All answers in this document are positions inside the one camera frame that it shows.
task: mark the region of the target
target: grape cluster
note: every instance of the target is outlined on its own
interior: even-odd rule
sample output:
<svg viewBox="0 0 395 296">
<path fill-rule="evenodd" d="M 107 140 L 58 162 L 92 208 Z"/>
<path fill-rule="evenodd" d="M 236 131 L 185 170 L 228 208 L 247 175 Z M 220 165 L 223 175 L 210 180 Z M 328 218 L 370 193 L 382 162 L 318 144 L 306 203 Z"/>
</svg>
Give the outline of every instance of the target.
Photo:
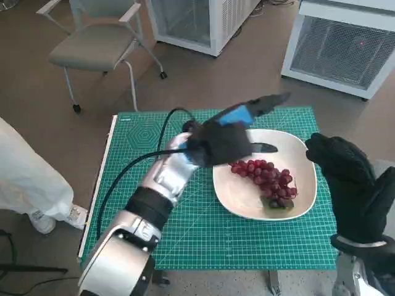
<svg viewBox="0 0 395 296">
<path fill-rule="evenodd" d="M 254 184 L 262 190 L 261 197 L 269 200 L 272 208 L 293 207 L 292 199 L 297 196 L 295 187 L 288 187 L 293 177 L 289 170 L 281 172 L 275 168 L 274 163 L 258 160 L 239 160 L 236 163 L 229 163 L 231 172 L 239 174 L 240 177 L 250 177 Z"/>
</svg>

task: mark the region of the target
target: white protective suit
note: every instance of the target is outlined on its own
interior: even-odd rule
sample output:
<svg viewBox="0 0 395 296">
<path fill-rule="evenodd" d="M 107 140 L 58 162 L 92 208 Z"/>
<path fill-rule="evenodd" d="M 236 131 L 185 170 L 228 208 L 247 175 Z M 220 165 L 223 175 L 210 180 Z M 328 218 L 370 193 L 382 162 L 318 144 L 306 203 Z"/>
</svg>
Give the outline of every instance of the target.
<svg viewBox="0 0 395 296">
<path fill-rule="evenodd" d="M 0 118 L 0 208 L 21 214 L 41 210 L 62 221 L 72 201 L 68 182 Z"/>
</svg>

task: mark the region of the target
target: white appliance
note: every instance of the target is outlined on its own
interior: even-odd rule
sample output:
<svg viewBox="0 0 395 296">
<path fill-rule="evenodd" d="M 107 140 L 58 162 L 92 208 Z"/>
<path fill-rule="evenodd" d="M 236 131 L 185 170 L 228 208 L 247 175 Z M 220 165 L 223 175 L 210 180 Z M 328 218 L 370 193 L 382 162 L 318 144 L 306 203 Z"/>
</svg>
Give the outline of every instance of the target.
<svg viewBox="0 0 395 296">
<path fill-rule="evenodd" d="M 260 0 L 146 0 L 158 41 L 219 56 Z"/>
<path fill-rule="evenodd" d="M 395 66 L 394 10 L 394 0 L 302 1 L 281 74 L 371 99 Z"/>
</svg>

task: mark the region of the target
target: white shoe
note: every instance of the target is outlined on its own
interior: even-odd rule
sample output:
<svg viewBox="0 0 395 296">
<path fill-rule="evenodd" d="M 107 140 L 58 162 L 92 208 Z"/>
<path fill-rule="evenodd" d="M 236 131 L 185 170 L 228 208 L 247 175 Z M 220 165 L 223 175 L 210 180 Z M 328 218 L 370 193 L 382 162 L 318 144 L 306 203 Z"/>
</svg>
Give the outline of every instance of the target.
<svg viewBox="0 0 395 296">
<path fill-rule="evenodd" d="M 55 219 L 44 215 L 40 210 L 37 210 L 32 214 L 28 214 L 28 216 L 33 227 L 42 234 L 48 234 L 55 228 Z"/>
<path fill-rule="evenodd" d="M 69 216 L 64 221 L 79 230 L 83 230 L 87 214 L 88 211 L 86 209 L 79 205 L 72 205 Z"/>
</svg>

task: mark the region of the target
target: chair backrest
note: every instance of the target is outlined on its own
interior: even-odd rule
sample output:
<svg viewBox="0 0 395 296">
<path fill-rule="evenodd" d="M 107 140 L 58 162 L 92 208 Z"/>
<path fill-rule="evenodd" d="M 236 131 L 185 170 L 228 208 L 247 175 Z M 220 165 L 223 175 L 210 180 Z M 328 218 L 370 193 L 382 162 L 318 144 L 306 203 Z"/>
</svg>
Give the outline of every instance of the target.
<svg viewBox="0 0 395 296">
<path fill-rule="evenodd" d="M 82 26 L 81 13 L 90 17 L 121 17 L 135 0 L 69 0 L 77 28 Z"/>
</svg>

